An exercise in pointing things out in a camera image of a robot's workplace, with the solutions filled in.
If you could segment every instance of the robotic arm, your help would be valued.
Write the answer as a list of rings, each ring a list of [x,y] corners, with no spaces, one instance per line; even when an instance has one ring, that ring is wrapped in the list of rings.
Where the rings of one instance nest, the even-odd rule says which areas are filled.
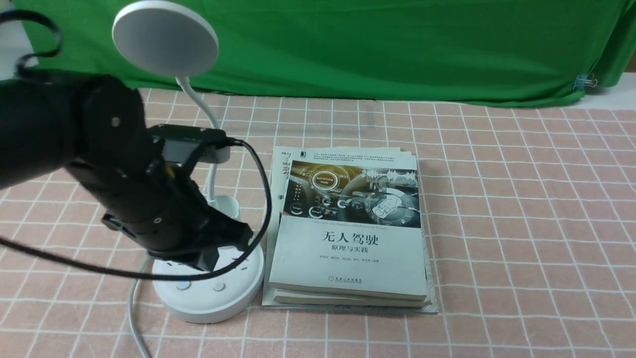
[[[210,207],[190,178],[233,145],[256,155],[219,129],[147,129],[139,92],[112,76],[38,71],[0,82],[0,190],[64,168],[107,209],[102,223],[156,259],[212,271],[219,247],[250,249],[249,226]]]

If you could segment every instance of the stack of books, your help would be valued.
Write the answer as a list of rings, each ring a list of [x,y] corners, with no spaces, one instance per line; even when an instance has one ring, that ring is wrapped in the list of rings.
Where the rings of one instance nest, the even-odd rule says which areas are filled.
[[[438,312],[413,154],[275,147],[271,173],[264,308]]]

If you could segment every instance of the round lamp head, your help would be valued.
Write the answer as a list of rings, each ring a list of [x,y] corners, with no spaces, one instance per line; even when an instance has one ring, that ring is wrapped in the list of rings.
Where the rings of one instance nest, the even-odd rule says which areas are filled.
[[[161,76],[201,75],[219,54],[212,26],[169,1],[144,0],[121,9],[113,23],[113,41],[130,63]]]

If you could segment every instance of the green cloth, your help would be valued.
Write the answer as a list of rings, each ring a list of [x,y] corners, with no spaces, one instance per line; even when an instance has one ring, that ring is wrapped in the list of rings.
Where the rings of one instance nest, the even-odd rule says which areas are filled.
[[[615,84],[636,48],[634,0],[174,1],[219,37],[217,64],[192,86],[232,94],[563,106],[595,66]],[[15,2],[62,29],[64,49],[44,68],[177,88],[115,49],[113,19],[132,1]],[[44,29],[26,29],[36,50],[52,47]]]

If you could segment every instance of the book cover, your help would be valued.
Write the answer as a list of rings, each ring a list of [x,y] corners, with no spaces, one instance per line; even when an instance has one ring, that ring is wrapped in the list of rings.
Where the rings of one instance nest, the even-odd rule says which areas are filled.
[[[270,285],[425,300],[416,159],[309,153],[289,168]]]

